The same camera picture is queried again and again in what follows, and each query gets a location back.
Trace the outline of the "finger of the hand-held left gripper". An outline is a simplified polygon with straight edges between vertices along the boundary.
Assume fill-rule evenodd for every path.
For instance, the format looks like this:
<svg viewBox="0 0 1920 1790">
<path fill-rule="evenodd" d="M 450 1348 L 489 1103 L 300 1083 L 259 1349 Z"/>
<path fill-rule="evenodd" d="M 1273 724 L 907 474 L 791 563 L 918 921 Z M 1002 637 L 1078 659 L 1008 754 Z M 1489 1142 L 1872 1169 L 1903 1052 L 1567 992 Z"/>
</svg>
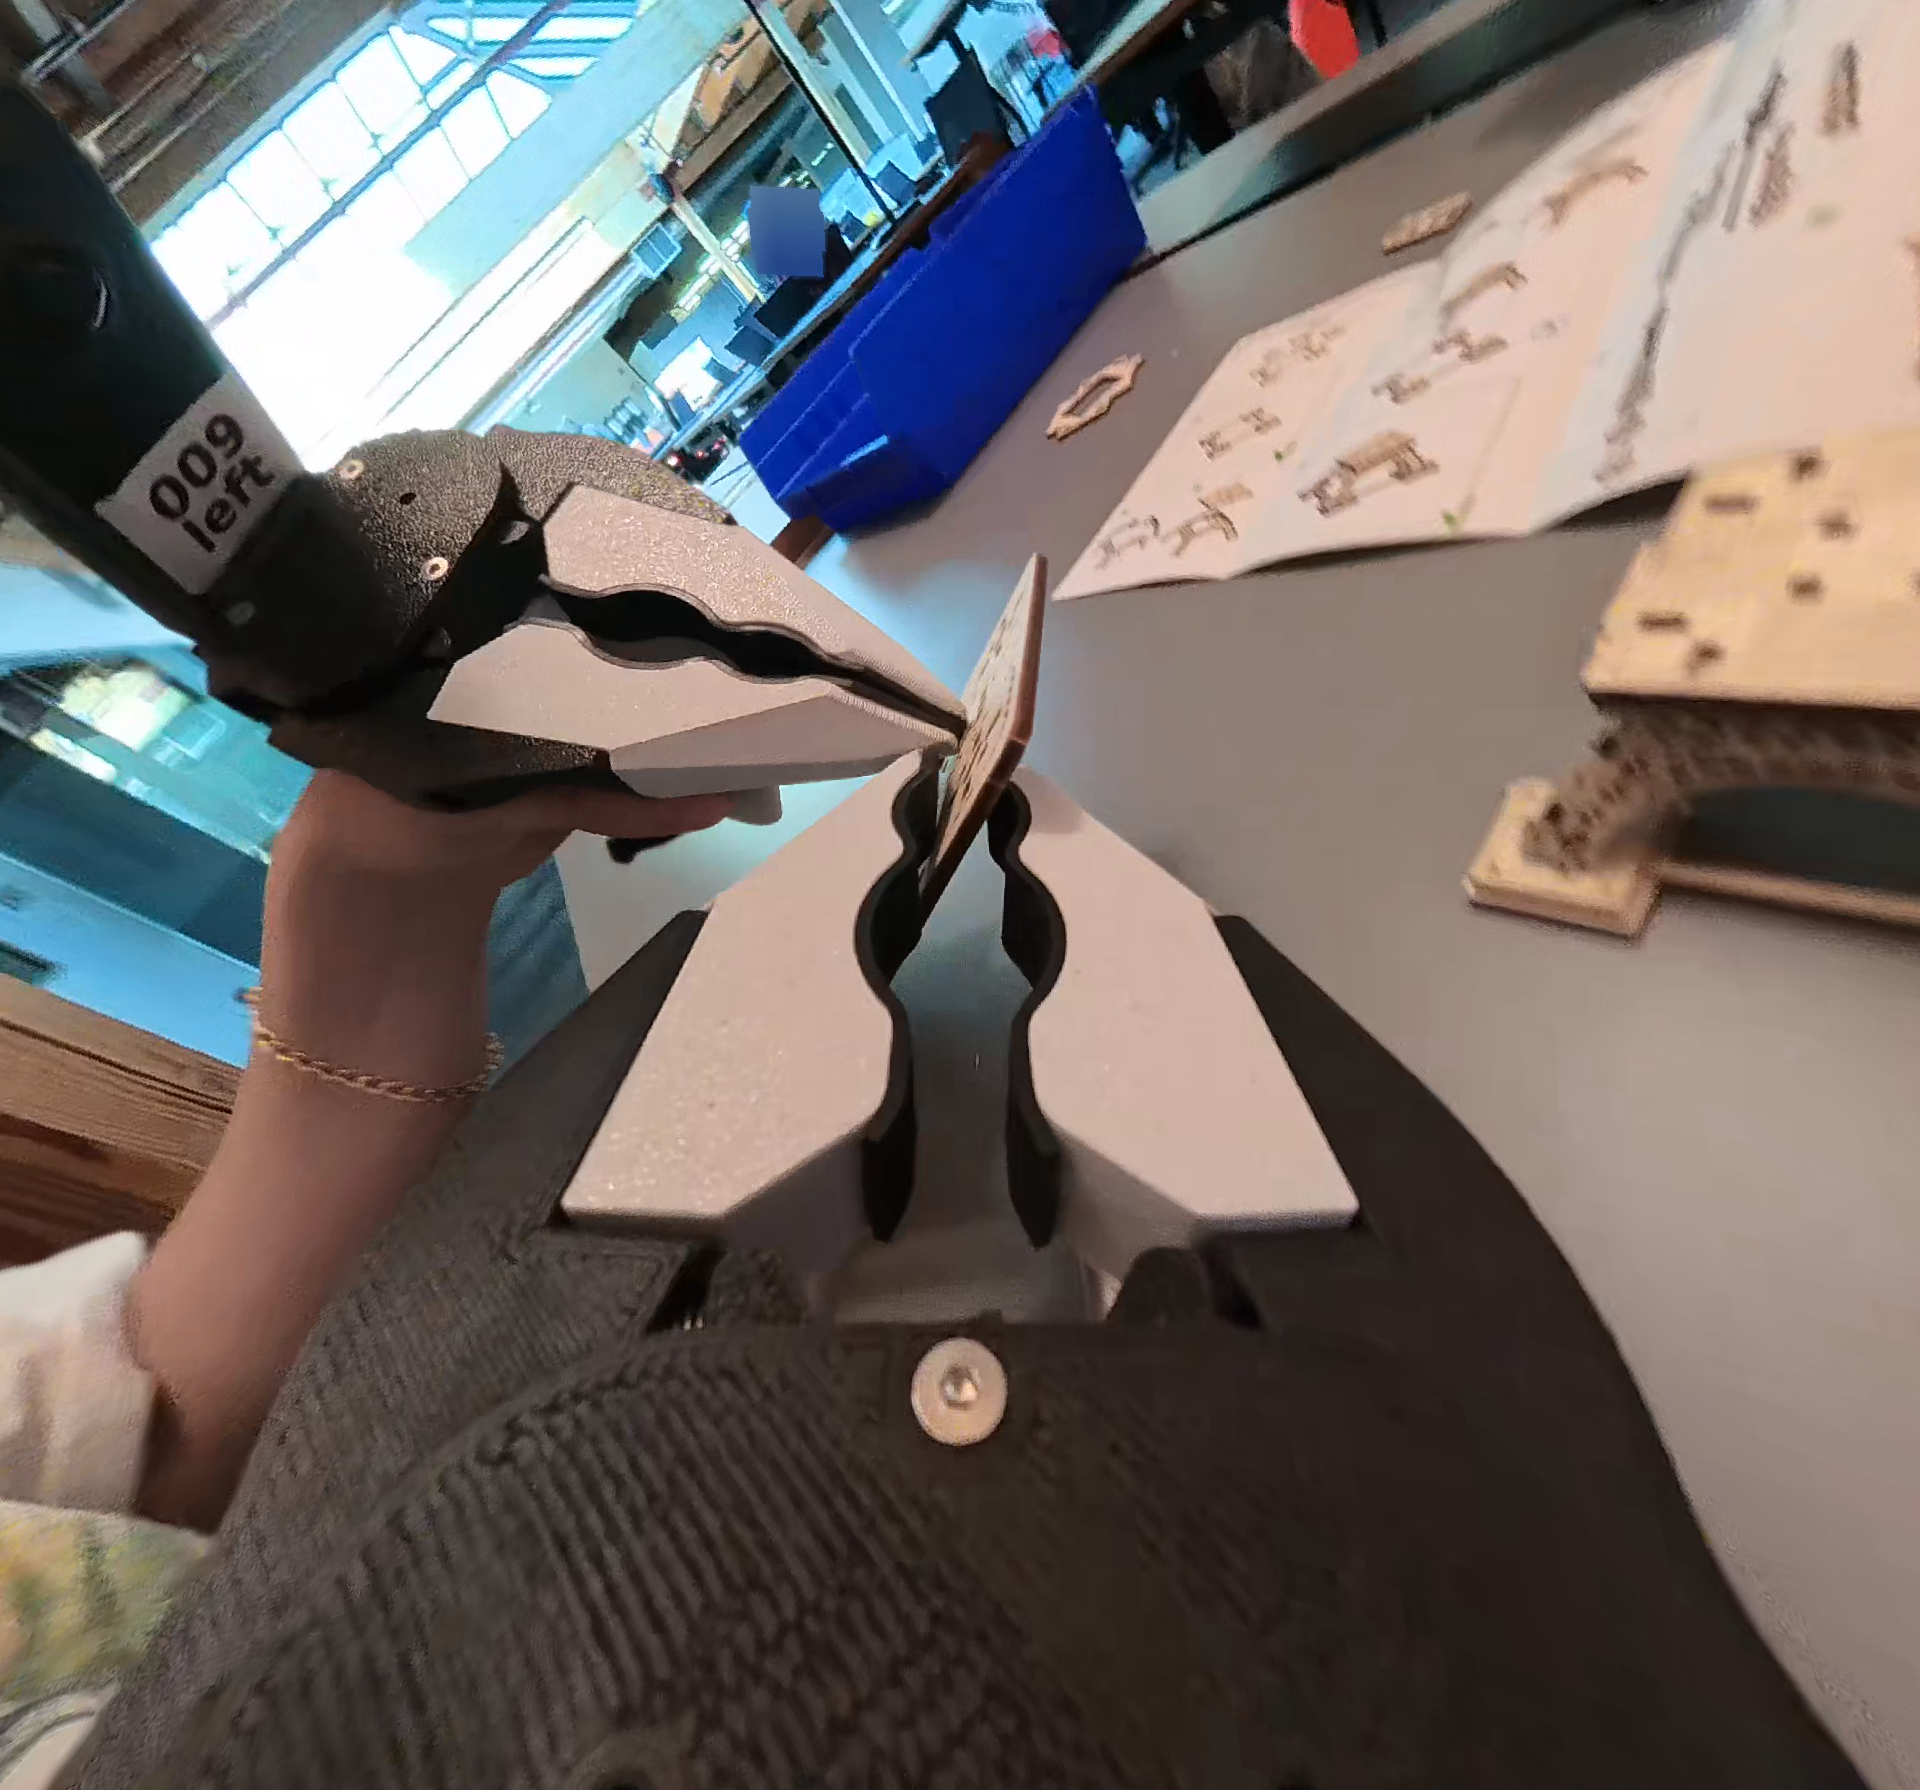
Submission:
<svg viewBox="0 0 1920 1790">
<path fill-rule="evenodd" d="M 707 656 L 765 679 L 823 671 L 965 729 L 961 699 L 912 653 L 738 526 L 571 488 L 540 540 L 543 599 L 515 641 L 587 641 L 630 663 Z"/>
<path fill-rule="evenodd" d="M 886 770 L 961 747 L 963 727 L 928 722 L 844 676 L 753 676 L 707 656 L 630 663 L 587 641 L 493 641 L 458 661 L 433 722 L 601 754 L 651 798 L 761 795 Z"/>
</svg>

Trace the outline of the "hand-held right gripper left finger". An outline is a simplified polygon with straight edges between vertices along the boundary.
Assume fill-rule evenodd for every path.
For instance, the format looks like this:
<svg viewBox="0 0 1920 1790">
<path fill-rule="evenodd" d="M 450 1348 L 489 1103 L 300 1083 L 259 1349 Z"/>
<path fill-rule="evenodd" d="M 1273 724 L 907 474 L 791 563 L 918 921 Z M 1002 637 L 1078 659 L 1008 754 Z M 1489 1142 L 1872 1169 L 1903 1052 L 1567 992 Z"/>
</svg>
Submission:
<svg viewBox="0 0 1920 1790">
<path fill-rule="evenodd" d="M 890 1241 L 915 1175 L 895 978 L 926 928 L 923 864 L 926 760 L 904 756 L 719 893 L 563 1218 L 778 1253 L 799 1274 Z"/>
</svg>

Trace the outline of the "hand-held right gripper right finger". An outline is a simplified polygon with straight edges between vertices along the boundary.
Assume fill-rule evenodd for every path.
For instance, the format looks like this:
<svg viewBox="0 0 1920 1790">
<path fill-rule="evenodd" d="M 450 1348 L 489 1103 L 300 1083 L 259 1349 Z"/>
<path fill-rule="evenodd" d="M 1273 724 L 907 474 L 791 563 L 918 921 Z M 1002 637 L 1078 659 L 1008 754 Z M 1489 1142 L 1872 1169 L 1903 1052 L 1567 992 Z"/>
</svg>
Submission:
<svg viewBox="0 0 1920 1790">
<path fill-rule="evenodd" d="M 1346 1229 L 1357 1194 L 1208 903 L 1040 773 L 995 804 L 992 855 L 1026 1241 L 1121 1282 L 1150 1251 Z"/>
</svg>

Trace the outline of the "person's left forearm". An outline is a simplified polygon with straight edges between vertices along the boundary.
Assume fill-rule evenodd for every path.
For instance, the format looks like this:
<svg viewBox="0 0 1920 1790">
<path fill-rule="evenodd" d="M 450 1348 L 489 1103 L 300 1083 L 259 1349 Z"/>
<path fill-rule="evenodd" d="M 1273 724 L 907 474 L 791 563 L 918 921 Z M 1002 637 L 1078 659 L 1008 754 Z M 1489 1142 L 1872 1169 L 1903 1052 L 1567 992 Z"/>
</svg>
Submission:
<svg viewBox="0 0 1920 1790">
<path fill-rule="evenodd" d="M 156 1402 L 136 1508 L 222 1518 L 308 1336 L 486 1090 L 351 1074 L 259 1036 L 191 1198 L 131 1284 L 131 1359 Z"/>
</svg>

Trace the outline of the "person's left hand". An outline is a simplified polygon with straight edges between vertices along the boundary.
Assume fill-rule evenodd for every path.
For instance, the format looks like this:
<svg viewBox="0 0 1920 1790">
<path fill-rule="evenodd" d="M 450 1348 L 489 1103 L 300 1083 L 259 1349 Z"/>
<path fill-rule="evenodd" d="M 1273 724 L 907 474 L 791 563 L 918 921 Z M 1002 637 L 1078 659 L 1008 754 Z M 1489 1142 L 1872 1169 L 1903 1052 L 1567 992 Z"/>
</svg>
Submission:
<svg viewBox="0 0 1920 1790">
<path fill-rule="evenodd" d="M 322 772 L 268 864 L 258 1032 L 351 1074 L 467 1083 L 486 1062 L 500 893 L 573 834 L 663 842 L 722 823 L 732 804 L 558 787 L 433 810 Z"/>
</svg>

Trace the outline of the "blue plastic bin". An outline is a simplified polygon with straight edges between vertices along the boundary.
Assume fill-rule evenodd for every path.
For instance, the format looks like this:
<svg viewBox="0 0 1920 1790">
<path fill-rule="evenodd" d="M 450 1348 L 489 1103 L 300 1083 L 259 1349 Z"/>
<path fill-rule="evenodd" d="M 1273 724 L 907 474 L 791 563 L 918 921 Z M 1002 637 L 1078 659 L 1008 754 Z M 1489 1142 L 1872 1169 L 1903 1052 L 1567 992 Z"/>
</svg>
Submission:
<svg viewBox="0 0 1920 1790">
<path fill-rule="evenodd" d="M 837 534 L 944 495 L 1144 246 L 1096 98 L 1077 91 L 759 409 L 738 439 L 754 476 Z"/>
</svg>

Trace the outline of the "person's printed white shirt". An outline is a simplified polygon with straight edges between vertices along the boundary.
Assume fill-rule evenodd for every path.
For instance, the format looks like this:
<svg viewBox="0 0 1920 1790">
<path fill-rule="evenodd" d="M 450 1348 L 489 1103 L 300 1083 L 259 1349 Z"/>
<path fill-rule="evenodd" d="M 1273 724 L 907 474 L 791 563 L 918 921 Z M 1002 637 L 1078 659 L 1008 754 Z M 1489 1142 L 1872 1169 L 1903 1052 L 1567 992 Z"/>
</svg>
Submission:
<svg viewBox="0 0 1920 1790">
<path fill-rule="evenodd" d="M 4 1756 L 89 1715 L 203 1562 L 203 1536 L 136 1515 L 154 1414 L 127 1306 L 131 1231 L 1 1274 Z"/>
</svg>

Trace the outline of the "wooden tower base model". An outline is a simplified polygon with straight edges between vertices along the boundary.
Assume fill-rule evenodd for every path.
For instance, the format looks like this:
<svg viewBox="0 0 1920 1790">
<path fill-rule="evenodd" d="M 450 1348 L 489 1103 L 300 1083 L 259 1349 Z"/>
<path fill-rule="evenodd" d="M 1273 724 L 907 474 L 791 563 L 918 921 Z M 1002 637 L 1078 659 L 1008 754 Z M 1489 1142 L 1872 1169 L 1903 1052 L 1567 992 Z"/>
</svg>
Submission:
<svg viewBox="0 0 1920 1790">
<path fill-rule="evenodd" d="M 1595 739 L 1513 784 L 1473 905 L 1638 938 L 1661 892 L 1917 924 L 1917 438 L 1698 473 L 1605 608 Z"/>
</svg>

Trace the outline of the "folded paper instruction sheet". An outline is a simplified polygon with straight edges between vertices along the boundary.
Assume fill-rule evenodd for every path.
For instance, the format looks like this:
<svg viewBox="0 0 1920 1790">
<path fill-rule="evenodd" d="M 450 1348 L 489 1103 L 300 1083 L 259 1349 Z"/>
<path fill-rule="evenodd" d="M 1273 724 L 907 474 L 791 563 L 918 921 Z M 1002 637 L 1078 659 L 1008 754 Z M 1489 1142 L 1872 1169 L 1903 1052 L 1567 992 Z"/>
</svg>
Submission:
<svg viewBox="0 0 1920 1790">
<path fill-rule="evenodd" d="M 1916 428 L 1917 0 L 1753 0 L 1426 265 L 1236 341 L 1057 603 Z"/>
</svg>

